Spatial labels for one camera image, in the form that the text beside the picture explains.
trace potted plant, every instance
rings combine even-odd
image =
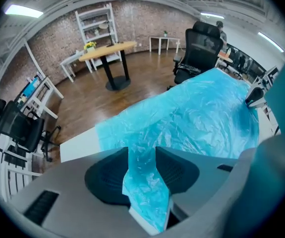
[[[86,43],[86,45],[84,46],[84,50],[87,50],[87,52],[91,52],[95,50],[96,44],[97,44],[96,42]]]

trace black table base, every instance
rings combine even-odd
[[[125,76],[118,76],[115,78],[113,78],[113,75],[112,75],[112,72],[109,68],[109,64],[107,62],[106,56],[100,57],[100,59],[103,63],[103,66],[104,66],[105,73],[106,73],[107,78],[108,78],[106,88],[109,91],[122,90],[122,89],[126,88],[128,85],[130,85],[130,83],[131,83],[130,78],[129,78],[127,62],[126,62],[126,57],[125,57],[124,51],[123,50],[120,51],[120,54],[121,54],[122,65],[123,65],[123,70],[124,70]]]

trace white shelving unit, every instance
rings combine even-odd
[[[111,3],[106,4],[102,8],[86,11],[83,13],[78,13],[76,11],[75,15],[76,15],[77,24],[78,24],[79,30],[81,32],[81,36],[82,36],[84,44],[86,44],[88,42],[92,42],[92,41],[96,41],[98,44],[100,39],[109,38],[109,33],[99,34],[99,35],[95,35],[95,36],[89,37],[89,38],[86,36],[87,31],[93,31],[94,29],[101,31],[101,29],[99,28],[99,25],[102,23],[105,23],[107,20],[109,21],[111,37],[113,39],[113,42],[114,43],[118,42],[116,25],[114,23],[114,13],[113,13],[113,8],[112,8]],[[100,20],[100,21],[92,20],[92,22],[90,22],[90,23],[85,22],[85,21],[89,21],[90,19],[92,19],[94,17],[103,16],[103,15],[107,16],[106,20]],[[107,62],[111,62],[111,61],[115,61],[115,60],[121,61],[120,52],[110,54],[110,55],[106,56],[106,58],[107,58]],[[91,62],[93,64],[95,70],[97,70],[98,66],[102,65],[102,61],[100,59],[91,59]]]

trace fluorescent light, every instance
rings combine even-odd
[[[8,8],[8,10],[6,10],[5,14],[22,15],[22,16],[29,16],[29,17],[33,17],[33,18],[38,18],[43,14],[43,12],[38,11],[38,10],[34,10],[34,9],[30,9],[30,8],[27,8],[24,6],[12,4]]]
[[[280,50],[281,52],[284,52],[284,50],[282,48],[279,47],[279,45],[277,43],[275,43],[273,40],[271,40],[269,37],[265,36],[263,33],[258,33],[261,37],[265,38],[268,42],[270,42],[272,45],[274,45],[278,50]]]
[[[210,13],[204,13],[204,12],[201,12],[201,15],[203,15],[203,16],[208,16],[208,17],[215,17],[215,18],[225,19],[223,16],[219,16],[219,15],[215,15],[215,14],[210,14]]]

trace wooden floor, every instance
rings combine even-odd
[[[69,79],[57,85],[64,95],[60,101],[53,97],[49,108],[58,115],[57,125],[61,132],[55,143],[61,144],[95,126],[95,124],[119,114],[131,105],[161,94],[169,85],[174,85],[173,57],[175,50],[142,52],[126,56],[131,84],[116,92],[105,88],[108,81],[105,71],[99,67],[90,73],[87,69],[76,75],[74,83]],[[110,64],[113,77],[124,75],[122,62]],[[54,161],[34,161],[33,171],[43,173],[53,165],[60,163],[59,149],[51,152]]]

